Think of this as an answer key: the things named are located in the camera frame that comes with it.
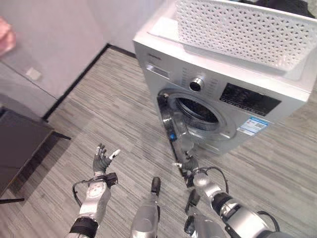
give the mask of wall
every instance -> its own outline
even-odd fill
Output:
[[[17,46],[0,61],[58,99],[109,41],[96,24],[86,0],[2,0],[0,15],[17,35]]]
[[[134,53],[132,39],[164,0],[92,0],[93,16],[112,45]]]
[[[54,97],[3,63],[0,63],[0,94],[23,103],[40,117],[56,102]]]
[[[17,45],[0,58],[6,68],[0,93],[43,116],[106,43],[134,52],[135,33],[162,2],[2,0],[0,15],[13,26]],[[26,75],[31,67],[39,80]]]

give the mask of robot finger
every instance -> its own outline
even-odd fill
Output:
[[[102,144],[99,143],[99,145],[96,147],[96,152],[95,152],[95,155],[99,155],[100,153],[100,148],[102,147]]]
[[[102,150],[101,153],[100,153],[100,158],[101,158],[101,159],[104,158],[106,151],[107,151],[106,148],[103,148],[103,150]]]
[[[110,160],[113,160],[114,157],[116,157],[119,153],[120,153],[121,150],[116,150],[114,151],[110,156],[109,156],[109,159]]]

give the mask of white plastic basket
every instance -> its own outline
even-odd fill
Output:
[[[291,70],[317,45],[317,20],[227,0],[178,0],[182,43]]]

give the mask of gray striped floor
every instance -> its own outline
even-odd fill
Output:
[[[0,206],[0,237],[63,237],[79,208],[72,198],[76,181],[92,176],[95,146],[121,154],[109,172],[112,189],[98,238],[126,238],[153,176],[160,176],[159,238],[186,237],[184,206],[189,190],[178,170],[164,130],[150,101],[136,59],[108,50],[50,117],[50,124],[72,140],[59,140],[28,180],[23,176],[2,198],[25,197]],[[255,210],[273,214],[295,237],[317,237],[317,93],[290,118],[224,156],[197,151],[202,166],[217,165],[229,179],[231,195]],[[220,175],[211,174],[223,185]],[[79,196],[84,197],[82,186]],[[201,202],[199,207],[220,221]]]

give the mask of wall outlet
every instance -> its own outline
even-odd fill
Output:
[[[33,67],[31,67],[27,72],[26,72],[26,75],[34,80],[34,81],[37,81],[39,80],[39,78],[42,76],[42,74],[40,72],[38,72],[36,69],[34,69]]]

